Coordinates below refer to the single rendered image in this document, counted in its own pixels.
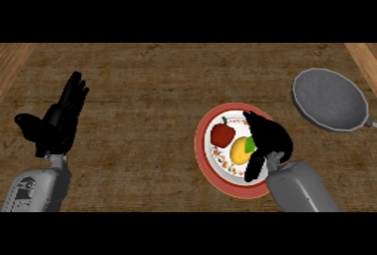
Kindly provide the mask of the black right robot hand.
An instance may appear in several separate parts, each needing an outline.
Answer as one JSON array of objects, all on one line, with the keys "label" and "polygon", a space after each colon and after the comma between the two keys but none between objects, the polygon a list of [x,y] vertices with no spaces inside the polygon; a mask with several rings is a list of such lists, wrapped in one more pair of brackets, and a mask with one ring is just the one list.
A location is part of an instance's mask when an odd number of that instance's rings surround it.
[{"label": "black right robot hand", "polygon": [[277,168],[291,157],[292,141],[282,125],[265,119],[255,112],[242,113],[255,145],[243,172],[243,181],[251,182],[258,178],[264,160],[271,156],[270,166]]}]

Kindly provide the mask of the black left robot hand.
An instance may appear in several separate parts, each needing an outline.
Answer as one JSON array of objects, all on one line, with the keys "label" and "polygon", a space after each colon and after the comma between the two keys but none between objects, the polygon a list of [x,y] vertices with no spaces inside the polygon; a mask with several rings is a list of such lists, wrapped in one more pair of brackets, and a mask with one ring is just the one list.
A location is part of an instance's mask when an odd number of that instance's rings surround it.
[{"label": "black left robot hand", "polygon": [[50,106],[44,117],[39,119],[29,114],[14,117],[24,139],[35,143],[36,157],[64,154],[70,150],[88,90],[81,73],[73,72],[58,102]]}]

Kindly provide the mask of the yellow lemon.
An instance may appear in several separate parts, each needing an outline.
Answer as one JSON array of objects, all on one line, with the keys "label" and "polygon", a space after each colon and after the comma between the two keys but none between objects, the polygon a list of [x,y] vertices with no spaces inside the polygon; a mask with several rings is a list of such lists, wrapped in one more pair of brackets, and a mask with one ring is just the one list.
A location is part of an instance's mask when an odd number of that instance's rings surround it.
[{"label": "yellow lemon", "polygon": [[245,136],[239,137],[230,147],[228,158],[233,164],[242,165],[248,162],[251,153],[243,153]]}]

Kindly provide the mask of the red-rimmed white plate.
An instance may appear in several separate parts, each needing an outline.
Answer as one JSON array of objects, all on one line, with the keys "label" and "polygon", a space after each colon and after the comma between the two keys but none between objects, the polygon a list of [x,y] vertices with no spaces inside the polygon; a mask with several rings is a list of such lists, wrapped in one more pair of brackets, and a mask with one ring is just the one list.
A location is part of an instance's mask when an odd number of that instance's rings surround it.
[{"label": "red-rimmed white plate", "polygon": [[[236,165],[230,161],[230,147],[233,142],[249,137],[251,132],[242,116],[243,112],[255,112],[267,120],[270,116],[257,107],[245,103],[226,103],[215,106],[200,118],[193,136],[193,153],[196,164],[209,184],[228,196],[251,199],[268,193],[264,183],[267,169],[261,168],[257,180],[243,181],[246,163]],[[209,132],[215,125],[226,124],[234,131],[231,141],[226,148],[209,142]]]}]

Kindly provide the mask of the grey frying pan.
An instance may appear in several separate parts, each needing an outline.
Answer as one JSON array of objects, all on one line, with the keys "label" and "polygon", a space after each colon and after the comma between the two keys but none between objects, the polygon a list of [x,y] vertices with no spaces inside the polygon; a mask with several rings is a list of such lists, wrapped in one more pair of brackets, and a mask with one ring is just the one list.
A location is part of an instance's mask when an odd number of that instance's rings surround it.
[{"label": "grey frying pan", "polygon": [[377,128],[362,91],[336,72],[320,68],[301,71],[292,80],[291,99],[301,116],[316,127],[338,132]]}]

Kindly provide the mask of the green lime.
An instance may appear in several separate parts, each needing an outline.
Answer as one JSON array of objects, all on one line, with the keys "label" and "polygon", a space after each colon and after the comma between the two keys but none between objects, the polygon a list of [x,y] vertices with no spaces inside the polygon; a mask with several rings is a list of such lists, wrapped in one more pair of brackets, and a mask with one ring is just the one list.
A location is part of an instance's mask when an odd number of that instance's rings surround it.
[{"label": "green lime", "polygon": [[254,141],[252,141],[252,136],[245,138],[243,142],[243,153],[252,153],[255,149]]}]

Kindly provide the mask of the red bell pepper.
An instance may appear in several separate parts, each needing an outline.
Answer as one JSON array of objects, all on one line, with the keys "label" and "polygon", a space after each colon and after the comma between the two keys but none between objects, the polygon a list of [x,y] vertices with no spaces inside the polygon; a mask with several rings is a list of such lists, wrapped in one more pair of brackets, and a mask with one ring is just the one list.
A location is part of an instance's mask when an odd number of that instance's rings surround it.
[{"label": "red bell pepper", "polygon": [[227,125],[226,119],[221,119],[221,123],[215,124],[209,130],[209,143],[226,148],[234,136],[234,129]]}]

